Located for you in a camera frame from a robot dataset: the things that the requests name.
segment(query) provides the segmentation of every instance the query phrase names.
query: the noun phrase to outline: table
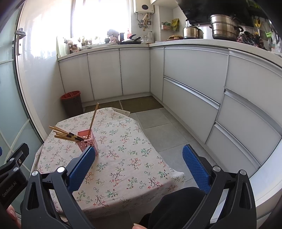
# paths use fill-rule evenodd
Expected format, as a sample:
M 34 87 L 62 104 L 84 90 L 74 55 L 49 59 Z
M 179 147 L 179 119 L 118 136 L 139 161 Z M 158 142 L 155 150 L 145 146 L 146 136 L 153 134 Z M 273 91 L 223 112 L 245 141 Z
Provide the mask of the table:
M 93 111 L 57 124 L 73 133 L 89 128 Z M 170 168 L 153 148 L 130 112 L 112 107 L 99 109 L 92 127 L 98 156 L 78 191 L 73 193 L 89 218 L 129 210 L 184 186 L 183 172 Z M 52 131 L 35 155 L 32 171 L 55 171 L 66 166 L 81 150 L 75 142 L 54 137 Z M 50 191 L 58 212 L 56 194 Z

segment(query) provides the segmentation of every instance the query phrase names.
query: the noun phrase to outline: cabinet door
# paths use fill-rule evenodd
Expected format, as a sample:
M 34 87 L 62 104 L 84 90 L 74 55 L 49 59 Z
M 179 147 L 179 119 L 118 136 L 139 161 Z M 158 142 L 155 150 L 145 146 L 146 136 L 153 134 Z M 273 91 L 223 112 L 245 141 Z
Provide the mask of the cabinet door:
M 166 47 L 164 75 L 221 103 L 228 50 L 207 47 Z
M 273 121 L 243 97 L 227 90 L 217 121 L 237 138 L 262 165 L 273 152 L 281 135 Z
M 59 61 L 59 65 L 65 92 L 80 91 L 82 102 L 93 101 L 87 55 Z
M 122 95 L 119 51 L 88 54 L 90 78 L 96 100 Z
M 243 169 L 250 177 L 259 168 L 259 163 L 251 153 L 218 123 L 213 126 L 206 144 L 227 168 L 227 172 L 238 173 Z
M 150 91 L 162 100 L 164 79 L 164 47 L 150 49 Z
M 164 78 L 163 103 L 181 118 L 205 143 L 219 104 L 170 78 Z
M 269 61 L 230 50 L 226 87 L 269 114 L 282 126 L 282 69 Z
M 150 92 L 150 50 L 120 49 L 123 95 Z

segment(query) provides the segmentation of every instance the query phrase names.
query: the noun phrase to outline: floor mat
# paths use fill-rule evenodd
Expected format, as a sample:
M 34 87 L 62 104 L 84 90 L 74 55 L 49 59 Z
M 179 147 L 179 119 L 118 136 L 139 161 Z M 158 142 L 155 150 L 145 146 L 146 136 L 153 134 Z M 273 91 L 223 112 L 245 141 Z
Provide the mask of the floor mat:
M 145 96 L 121 100 L 122 108 L 131 113 L 162 108 L 163 106 L 153 97 Z
M 105 108 L 105 107 L 113 107 L 113 108 L 117 108 L 117 109 L 122 109 L 121 106 L 120 106 L 120 102 L 119 101 L 99 104 L 98 109 Z M 96 105 L 88 106 L 88 107 L 85 108 L 84 113 L 87 113 L 87 112 L 90 112 L 90 111 L 94 111 L 95 108 L 96 108 Z

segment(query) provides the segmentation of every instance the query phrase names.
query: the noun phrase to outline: water heater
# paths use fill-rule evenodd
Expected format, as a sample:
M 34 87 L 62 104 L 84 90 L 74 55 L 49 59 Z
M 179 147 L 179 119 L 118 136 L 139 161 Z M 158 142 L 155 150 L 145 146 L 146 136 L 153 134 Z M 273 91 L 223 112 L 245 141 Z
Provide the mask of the water heater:
M 134 13 L 154 13 L 154 5 L 150 0 L 133 0 Z

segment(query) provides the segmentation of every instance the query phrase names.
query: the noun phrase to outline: yellow scissors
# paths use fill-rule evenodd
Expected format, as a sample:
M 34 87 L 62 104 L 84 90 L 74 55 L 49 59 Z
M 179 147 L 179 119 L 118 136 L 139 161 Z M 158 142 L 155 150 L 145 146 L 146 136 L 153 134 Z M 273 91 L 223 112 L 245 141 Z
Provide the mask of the yellow scissors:
M 259 18 L 256 19 L 256 18 L 254 17 L 254 24 L 255 24 L 255 26 L 257 27 L 257 31 L 258 31 L 258 34 L 259 34 L 259 36 L 260 36 L 259 28 L 261 27 L 261 20 L 260 20 Z

